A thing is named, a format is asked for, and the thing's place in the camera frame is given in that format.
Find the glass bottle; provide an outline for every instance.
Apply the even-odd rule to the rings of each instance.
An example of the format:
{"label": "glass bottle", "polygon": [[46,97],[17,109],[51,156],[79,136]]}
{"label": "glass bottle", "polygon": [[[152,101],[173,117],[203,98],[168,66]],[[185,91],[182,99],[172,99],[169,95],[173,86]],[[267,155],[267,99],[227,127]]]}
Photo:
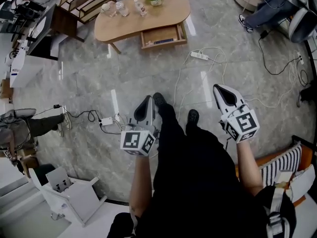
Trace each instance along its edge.
{"label": "glass bottle", "polygon": [[139,11],[139,13],[141,14],[142,17],[147,14],[147,11],[146,11],[144,5],[139,0],[134,0],[134,4],[135,4],[136,9]]}
{"label": "glass bottle", "polygon": [[129,15],[129,9],[124,5],[123,2],[117,2],[115,5],[122,16],[126,17],[127,15]]}
{"label": "glass bottle", "polygon": [[108,17],[114,17],[117,14],[115,2],[110,1],[101,6],[101,13],[107,15]]}

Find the black shoe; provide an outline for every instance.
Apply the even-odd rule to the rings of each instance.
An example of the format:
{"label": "black shoe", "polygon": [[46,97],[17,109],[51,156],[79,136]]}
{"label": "black shoe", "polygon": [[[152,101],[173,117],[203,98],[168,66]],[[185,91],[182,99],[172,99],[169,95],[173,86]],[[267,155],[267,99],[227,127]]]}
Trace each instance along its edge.
{"label": "black shoe", "polygon": [[199,121],[199,113],[197,110],[195,109],[191,109],[188,112],[188,118],[187,118],[187,123],[193,123],[194,125],[197,126]]}
{"label": "black shoe", "polygon": [[161,93],[154,93],[153,99],[154,99],[155,105],[156,105],[158,108],[159,108],[161,105],[167,103]]}

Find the gray marble tile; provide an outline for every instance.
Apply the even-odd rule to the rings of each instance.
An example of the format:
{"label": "gray marble tile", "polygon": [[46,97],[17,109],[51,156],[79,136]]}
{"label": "gray marble tile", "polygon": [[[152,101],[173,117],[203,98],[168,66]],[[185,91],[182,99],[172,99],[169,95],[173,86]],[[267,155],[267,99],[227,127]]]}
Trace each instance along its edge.
{"label": "gray marble tile", "polygon": [[[291,88],[288,68],[279,76],[272,76],[265,70],[258,40],[263,28],[252,34],[247,33],[237,21],[242,8],[234,0],[189,0],[191,15],[185,22],[189,36],[188,44],[170,49],[146,52],[141,50],[138,37],[115,43],[122,51],[118,55],[109,45],[94,38],[94,21],[79,29],[85,38],[81,43],[67,38],[60,44],[59,61],[46,60],[43,69],[26,88],[15,89],[13,102],[15,108],[33,107],[39,112],[54,104],[66,105],[74,115],[85,110],[97,110],[101,118],[114,115],[111,91],[116,92],[116,100],[122,116],[127,115],[139,105],[146,95],[161,92],[173,104],[174,87],[179,68],[182,69],[176,92],[175,111],[178,114],[184,95],[188,94],[180,111],[180,125],[185,128],[190,109],[200,113],[199,125],[214,133],[226,145],[228,135],[221,129],[218,121],[221,113],[217,109],[212,86],[222,83],[225,62],[218,56],[208,82],[200,87],[202,74],[210,69],[212,60],[188,58],[187,54],[203,47],[221,48],[228,60],[224,82],[239,90],[245,99],[259,98],[268,105],[277,104],[281,94]],[[280,33],[272,31],[261,40],[265,62],[272,72],[279,72],[299,50],[304,69],[312,80],[309,58],[303,44],[292,44]],[[219,50],[205,50],[214,58]],[[258,101],[249,101],[255,109],[260,130],[251,140],[256,157],[285,148],[295,134],[308,141],[314,136],[314,105],[303,103],[296,107],[296,100],[303,87],[298,79],[290,93],[285,95],[277,108],[270,109]],[[57,115],[59,110],[51,110],[35,118]],[[41,164],[52,163],[63,166],[68,174],[79,179],[91,180],[99,177],[94,185],[98,196],[106,194],[111,199],[127,201],[133,179],[135,158],[120,150],[120,135],[106,134],[100,130],[99,123],[89,122],[87,114],[72,119],[73,128],[64,128],[61,138],[51,131],[38,138],[37,156]],[[157,128],[161,118],[155,120]],[[119,133],[113,124],[104,130]],[[150,153],[156,153],[155,146]],[[236,144],[228,141],[227,151],[237,163]],[[151,176],[154,178],[158,159],[150,160]]]}
{"label": "gray marble tile", "polygon": [[139,37],[126,39],[115,44],[122,51],[122,55],[119,56],[121,82],[176,70],[184,66],[185,58],[182,46],[145,51],[141,49]]}
{"label": "gray marble tile", "polygon": [[[199,66],[181,70],[181,75],[176,89],[176,105],[206,102],[213,99],[212,86],[221,83],[224,64],[216,63],[210,73],[210,66]],[[153,76],[153,87],[155,92],[161,92],[166,100],[174,103],[175,84],[179,72],[165,72]]]}

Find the sneaker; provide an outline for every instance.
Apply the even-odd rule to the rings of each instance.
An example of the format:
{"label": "sneaker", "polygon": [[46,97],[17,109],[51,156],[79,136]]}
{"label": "sneaker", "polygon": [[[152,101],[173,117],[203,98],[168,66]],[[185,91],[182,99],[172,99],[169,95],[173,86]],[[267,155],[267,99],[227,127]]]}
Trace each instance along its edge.
{"label": "sneaker", "polygon": [[188,112],[188,118],[187,118],[187,123],[193,123],[194,125],[197,126],[199,121],[199,113],[197,110],[195,109],[191,109]]}
{"label": "sneaker", "polygon": [[64,131],[63,131],[63,127],[61,126],[61,124],[59,123],[58,125],[58,134],[61,136],[61,137],[64,137]]}
{"label": "sneaker", "polygon": [[247,30],[248,33],[252,33],[252,32],[253,32],[253,28],[247,27],[247,26],[244,24],[244,20],[245,20],[245,17],[244,17],[244,16],[242,16],[241,14],[239,14],[238,20],[239,20],[240,24]]}
{"label": "sneaker", "polygon": [[158,108],[159,108],[161,105],[167,103],[161,93],[154,93],[153,99],[154,99],[155,105],[156,105]]}
{"label": "sneaker", "polygon": [[71,126],[71,120],[70,120],[70,118],[69,118],[69,115],[68,115],[67,112],[64,113],[63,115],[64,115],[64,121],[63,121],[63,123],[65,124],[66,128],[67,128],[68,130],[70,130],[72,126]]}

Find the person's hand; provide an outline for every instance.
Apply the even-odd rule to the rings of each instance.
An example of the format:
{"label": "person's hand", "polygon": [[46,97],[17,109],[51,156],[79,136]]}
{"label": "person's hand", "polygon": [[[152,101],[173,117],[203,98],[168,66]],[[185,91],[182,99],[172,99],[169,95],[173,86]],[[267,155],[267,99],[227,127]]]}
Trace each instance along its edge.
{"label": "person's hand", "polygon": [[16,166],[18,164],[18,158],[17,157],[12,157],[11,158],[11,163],[12,163],[12,165]]}

